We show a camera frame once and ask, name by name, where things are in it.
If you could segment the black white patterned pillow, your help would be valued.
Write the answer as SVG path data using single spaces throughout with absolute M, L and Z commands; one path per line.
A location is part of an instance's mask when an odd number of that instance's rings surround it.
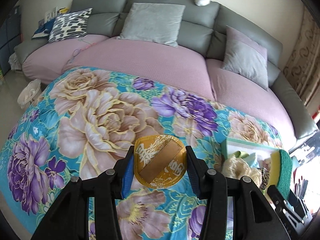
M 59 42 L 86 36 L 88 19 L 92 10 L 92 8 L 88 8 L 57 16 L 49 34 L 48 42 Z

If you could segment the cream knitted cloth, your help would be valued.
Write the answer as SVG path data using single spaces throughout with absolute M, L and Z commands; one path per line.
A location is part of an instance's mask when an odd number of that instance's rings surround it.
M 240 180 L 243 176 L 248 176 L 253 182 L 260 187 L 261 172 L 259 168 L 249 167 L 249 165 L 241 158 L 228 158 L 222 166 L 221 173 L 228 178 Z

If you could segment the leopard print scrunchie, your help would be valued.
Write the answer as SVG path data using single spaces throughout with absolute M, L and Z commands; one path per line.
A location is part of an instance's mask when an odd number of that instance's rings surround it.
M 270 171 L 266 168 L 259 168 L 261 172 L 261 185 L 260 190 L 265 191 L 267 189 L 268 182 L 270 180 Z

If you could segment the green yellow scrub sponge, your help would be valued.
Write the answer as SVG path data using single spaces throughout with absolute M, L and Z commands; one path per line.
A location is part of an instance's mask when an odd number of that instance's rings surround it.
M 271 154 L 270 160 L 271 168 L 266 191 L 269 186 L 274 185 L 283 198 L 287 199 L 290 192 L 292 159 L 285 150 L 277 150 Z

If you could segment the green microfiber cloth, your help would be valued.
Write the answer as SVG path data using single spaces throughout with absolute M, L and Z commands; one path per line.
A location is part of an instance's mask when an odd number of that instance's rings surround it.
M 247 156 L 249 156 L 249 154 L 248 154 L 247 152 L 244 152 L 244 151 L 235 151 L 234 153 L 229 154 L 229 155 L 228 155 L 228 158 L 235 157 L 235 158 L 244 159 L 244 158 L 246 158 Z

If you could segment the blue white pillow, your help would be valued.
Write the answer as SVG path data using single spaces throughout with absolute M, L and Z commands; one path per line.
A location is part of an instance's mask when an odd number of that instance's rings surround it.
M 54 22 L 55 22 L 55 18 L 52 18 L 48 22 L 44 23 L 35 31 L 31 39 L 33 40 L 38 38 L 49 38 Z

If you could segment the grey pink cushion right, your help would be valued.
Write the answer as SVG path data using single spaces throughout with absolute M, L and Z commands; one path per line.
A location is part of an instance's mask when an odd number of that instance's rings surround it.
M 222 69 L 239 74 L 268 90 L 267 49 L 232 27 L 226 28 L 226 34 Z

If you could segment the white basket on floor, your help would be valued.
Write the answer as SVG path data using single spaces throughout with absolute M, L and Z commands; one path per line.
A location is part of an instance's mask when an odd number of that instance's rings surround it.
M 22 110 L 26 110 L 41 95 L 41 80 L 35 79 L 21 91 L 17 103 Z

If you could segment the teal rimmed white tray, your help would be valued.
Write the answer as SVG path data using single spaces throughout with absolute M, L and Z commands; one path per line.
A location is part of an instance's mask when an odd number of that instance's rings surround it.
M 256 153 L 258 156 L 259 168 L 266 168 L 270 171 L 271 168 L 271 154 L 279 148 L 256 144 L 249 141 L 244 141 L 240 139 L 234 139 L 227 137 L 221 143 L 221 154 L 222 154 L 222 166 L 225 160 L 228 159 L 228 155 L 234 153 L 235 151 L 244 151 L 248 154 Z

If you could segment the yellow round pad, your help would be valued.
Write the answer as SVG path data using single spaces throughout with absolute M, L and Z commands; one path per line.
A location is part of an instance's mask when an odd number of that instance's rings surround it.
M 133 171 L 140 184 L 151 189 L 174 186 L 187 170 L 184 143 L 172 135 L 148 135 L 136 140 Z

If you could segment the grey sofa with pink cover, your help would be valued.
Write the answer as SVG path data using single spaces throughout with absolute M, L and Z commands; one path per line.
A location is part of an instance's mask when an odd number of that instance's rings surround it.
M 198 7 L 192 0 L 171 2 L 185 7 L 176 48 L 118 37 L 134 3 L 159 0 L 73 0 L 72 12 L 92 9 L 85 37 L 53 43 L 46 38 L 28 40 L 17 45 L 15 53 L 25 76 L 44 84 L 73 67 L 98 67 L 146 77 L 234 107 L 274 126 L 286 147 L 317 132 L 306 107 L 278 68 L 282 52 L 278 40 L 219 3 Z M 221 68 L 227 27 L 267 49 L 268 90 Z

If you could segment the grey cushion left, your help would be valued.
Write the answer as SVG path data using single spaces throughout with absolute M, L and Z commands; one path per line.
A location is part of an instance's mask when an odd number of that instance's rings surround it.
M 179 4 L 133 3 L 118 38 L 177 47 L 184 10 Z

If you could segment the blue face mask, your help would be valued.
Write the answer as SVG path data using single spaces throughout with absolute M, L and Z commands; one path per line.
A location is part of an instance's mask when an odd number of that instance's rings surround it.
M 258 156 L 256 153 L 251 153 L 243 159 L 249 167 L 259 168 Z

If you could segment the beige patterned curtain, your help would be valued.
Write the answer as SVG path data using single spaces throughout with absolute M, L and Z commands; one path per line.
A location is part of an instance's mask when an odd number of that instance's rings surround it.
M 304 105 L 308 105 L 319 90 L 319 26 L 307 8 L 283 74 Z

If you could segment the floral blue tablecloth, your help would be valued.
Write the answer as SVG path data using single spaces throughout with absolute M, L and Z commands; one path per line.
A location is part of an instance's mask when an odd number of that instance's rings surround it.
M 58 77 L 11 130 L 1 150 L 1 210 L 30 239 L 72 176 L 97 177 L 140 137 L 168 134 L 220 169 L 226 138 L 282 146 L 270 124 L 182 89 L 79 67 Z

